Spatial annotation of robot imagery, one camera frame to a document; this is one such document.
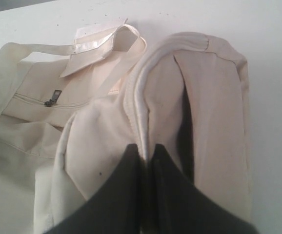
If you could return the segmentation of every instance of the seam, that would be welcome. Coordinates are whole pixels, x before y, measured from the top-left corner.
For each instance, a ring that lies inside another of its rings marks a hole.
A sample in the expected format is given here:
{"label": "seam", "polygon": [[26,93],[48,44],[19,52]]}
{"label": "seam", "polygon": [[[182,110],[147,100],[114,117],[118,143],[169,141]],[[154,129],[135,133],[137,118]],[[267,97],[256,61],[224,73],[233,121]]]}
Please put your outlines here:
{"label": "seam", "polygon": [[30,156],[35,156],[35,157],[38,157],[38,158],[54,159],[54,157],[51,157],[51,156],[49,156],[49,157],[43,157],[43,156],[40,156],[39,154],[27,152],[27,151],[25,151],[24,149],[22,149],[22,148],[20,148],[20,147],[17,147],[17,146],[15,146],[15,145],[12,145],[12,144],[10,144],[10,143],[6,142],[5,140],[2,140],[2,139],[0,139],[0,142],[3,143],[3,144],[6,144],[6,145],[8,145],[8,146],[10,146],[10,147],[12,147],[12,148],[15,148],[15,149],[17,149],[17,150],[19,150],[19,151],[21,151],[21,152],[23,152],[23,153],[26,153],[26,154],[28,154],[28,155],[30,155]]}

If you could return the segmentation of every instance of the zipper pull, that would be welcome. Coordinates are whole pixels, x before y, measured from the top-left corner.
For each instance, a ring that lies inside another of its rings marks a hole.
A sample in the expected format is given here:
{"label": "zipper pull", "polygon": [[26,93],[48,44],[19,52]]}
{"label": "zipper pull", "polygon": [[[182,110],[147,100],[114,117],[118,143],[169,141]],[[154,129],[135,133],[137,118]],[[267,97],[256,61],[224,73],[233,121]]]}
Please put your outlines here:
{"label": "zipper pull", "polygon": [[51,99],[44,103],[45,106],[50,107],[57,103],[59,96],[61,95],[62,90],[55,90]]}

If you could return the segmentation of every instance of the canvas bag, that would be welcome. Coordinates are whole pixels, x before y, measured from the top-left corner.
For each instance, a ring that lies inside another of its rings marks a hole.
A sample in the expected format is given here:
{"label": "canvas bag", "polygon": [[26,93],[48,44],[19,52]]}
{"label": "canvas bag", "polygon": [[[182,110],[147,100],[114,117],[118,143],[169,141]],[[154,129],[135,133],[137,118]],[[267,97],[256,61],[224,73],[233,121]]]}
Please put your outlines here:
{"label": "canvas bag", "polygon": [[[62,128],[92,96],[118,93],[145,49],[145,40],[125,20],[79,29],[73,45],[9,43],[1,48],[0,233],[42,232],[34,225],[39,213],[34,203],[43,199],[39,171],[53,166]],[[32,52],[69,59],[20,62]],[[110,75],[117,82],[108,88]],[[46,107],[56,90],[57,102]]]}
{"label": "canvas bag", "polygon": [[[38,167],[35,233],[57,225],[89,200],[130,143],[137,143],[145,165],[155,144],[163,144],[182,169],[176,141],[184,88],[193,122],[195,185],[249,221],[246,65],[225,40],[196,33],[172,35],[147,51],[118,95],[97,95],[68,120],[54,167]],[[107,80],[105,87],[116,83]]]}

